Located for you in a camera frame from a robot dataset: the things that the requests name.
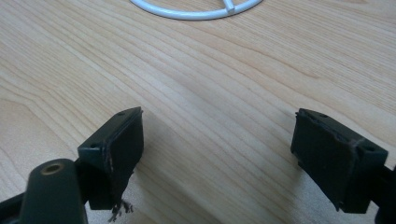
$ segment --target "wooden table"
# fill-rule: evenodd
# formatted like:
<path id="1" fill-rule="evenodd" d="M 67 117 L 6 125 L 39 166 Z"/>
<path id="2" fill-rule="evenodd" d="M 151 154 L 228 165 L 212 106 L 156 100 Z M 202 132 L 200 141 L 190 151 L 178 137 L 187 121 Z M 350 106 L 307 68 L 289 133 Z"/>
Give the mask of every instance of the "wooden table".
<path id="1" fill-rule="evenodd" d="M 266 0 L 174 21 L 127 0 L 0 1 L 0 200 L 142 106 L 145 153 L 124 193 L 134 213 L 119 223 L 374 223 L 375 205 L 337 213 L 290 142 L 298 108 L 317 110 L 388 150 L 393 168 L 395 12 L 393 0 Z"/>

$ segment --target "wooden surface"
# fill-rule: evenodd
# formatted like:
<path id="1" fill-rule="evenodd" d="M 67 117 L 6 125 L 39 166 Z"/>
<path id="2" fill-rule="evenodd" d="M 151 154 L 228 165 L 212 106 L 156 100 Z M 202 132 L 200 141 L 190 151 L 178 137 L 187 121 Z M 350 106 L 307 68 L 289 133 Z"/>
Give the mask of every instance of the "wooden surface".
<path id="1" fill-rule="evenodd" d="M 134 213 L 119 223 L 374 223 L 375 205 L 337 213 L 290 142 L 305 107 L 395 165 L 395 12 L 393 0 L 267 0 L 227 19 L 173 21 L 127 0 L 2 0 L 0 200 L 142 106 L 145 153 L 124 194 Z"/>

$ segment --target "wood grain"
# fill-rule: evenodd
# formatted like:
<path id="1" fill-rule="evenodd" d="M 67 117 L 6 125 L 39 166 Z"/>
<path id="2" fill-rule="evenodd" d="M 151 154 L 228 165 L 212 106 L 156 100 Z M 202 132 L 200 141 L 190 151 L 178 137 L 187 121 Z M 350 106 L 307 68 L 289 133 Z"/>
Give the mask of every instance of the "wood grain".
<path id="1" fill-rule="evenodd" d="M 145 153 L 124 195 L 134 213 L 119 223 L 373 223 L 375 205 L 337 213 L 290 142 L 294 112 L 310 108 L 395 165 L 395 11 L 392 0 L 266 0 L 173 21 L 126 0 L 0 1 L 0 200 L 141 105 Z"/>

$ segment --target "black bracket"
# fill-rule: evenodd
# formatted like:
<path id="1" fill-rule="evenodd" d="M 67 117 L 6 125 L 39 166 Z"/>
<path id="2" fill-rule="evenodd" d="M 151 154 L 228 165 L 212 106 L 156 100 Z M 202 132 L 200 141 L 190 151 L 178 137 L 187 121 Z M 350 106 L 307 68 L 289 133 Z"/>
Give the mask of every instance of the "black bracket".
<path id="1" fill-rule="evenodd" d="M 291 143 L 299 165 L 346 213 L 379 206 L 375 223 L 396 223 L 396 170 L 384 164 L 388 152 L 327 115 L 300 109 Z"/>
<path id="2" fill-rule="evenodd" d="M 143 153 L 140 107 L 113 116 L 80 147 L 78 159 L 45 162 L 30 173 L 26 191 L 0 203 L 0 224 L 87 223 L 84 204 L 112 209 L 115 220 L 121 196 Z"/>

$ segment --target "light wood tabletop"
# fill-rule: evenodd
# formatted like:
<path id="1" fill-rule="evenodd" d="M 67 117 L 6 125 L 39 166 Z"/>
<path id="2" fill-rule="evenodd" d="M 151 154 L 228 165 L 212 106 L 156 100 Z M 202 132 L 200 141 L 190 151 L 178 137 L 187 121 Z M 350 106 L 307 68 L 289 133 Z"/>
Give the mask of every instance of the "light wood tabletop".
<path id="1" fill-rule="evenodd" d="M 297 165 L 301 107 L 396 164 L 393 0 L 266 0 L 214 21 L 165 19 L 127 0 L 3 0 L 0 56 L 0 201 L 136 106 L 145 152 L 124 193 L 134 212 L 118 223 L 374 223 L 375 204 L 336 212 Z M 87 210 L 90 223 L 111 215 Z"/>

